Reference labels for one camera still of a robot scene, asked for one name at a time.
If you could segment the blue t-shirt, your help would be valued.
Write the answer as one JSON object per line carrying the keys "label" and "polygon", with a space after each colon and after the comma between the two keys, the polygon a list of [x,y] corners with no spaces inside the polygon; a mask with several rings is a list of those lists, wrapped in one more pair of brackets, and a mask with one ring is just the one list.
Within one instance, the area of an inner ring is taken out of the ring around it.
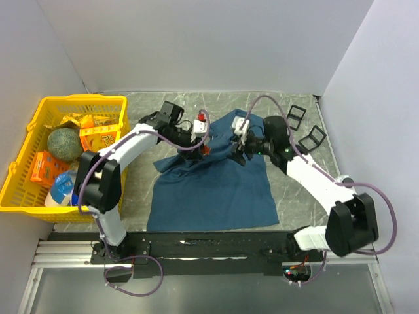
{"label": "blue t-shirt", "polygon": [[263,156],[244,166],[227,157],[231,124],[245,115],[234,109],[211,123],[211,152],[203,160],[184,160],[177,154],[154,163],[160,176],[153,187],[147,231],[220,231],[279,222]]}

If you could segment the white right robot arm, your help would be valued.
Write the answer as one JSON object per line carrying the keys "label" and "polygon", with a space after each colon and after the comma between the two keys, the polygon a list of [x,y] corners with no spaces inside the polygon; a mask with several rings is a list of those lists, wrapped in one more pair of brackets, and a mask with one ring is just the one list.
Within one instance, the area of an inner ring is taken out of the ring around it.
{"label": "white right robot arm", "polygon": [[264,135],[258,137],[248,119],[235,116],[229,158],[244,166],[256,155],[268,156],[272,164],[307,190],[328,216],[325,226],[303,226],[290,233],[288,257],[299,261],[310,250],[328,250],[344,257],[375,242],[379,233],[370,195],[357,194],[323,174],[311,155],[295,146],[282,117],[265,118],[263,127]]}

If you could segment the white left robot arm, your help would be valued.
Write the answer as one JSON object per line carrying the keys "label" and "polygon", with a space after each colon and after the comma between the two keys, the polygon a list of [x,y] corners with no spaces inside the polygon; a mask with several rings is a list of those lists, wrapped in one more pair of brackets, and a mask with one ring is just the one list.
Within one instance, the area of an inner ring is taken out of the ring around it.
{"label": "white left robot arm", "polygon": [[134,128],[111,146],[98,152],[82,154],[77,170],[74,193],[78,196],[78,211],[91,215],[99,229],[106,255],[116,263],[130,254],[118,211],[122,196],[122,172],[143,152],[160,142],[185,153],[187,158],[202,158],[204,143],[210,132],[210,116],[201,109],[192,126],[180,128],[184,110],[165,101],[159,111],[144,116]]}

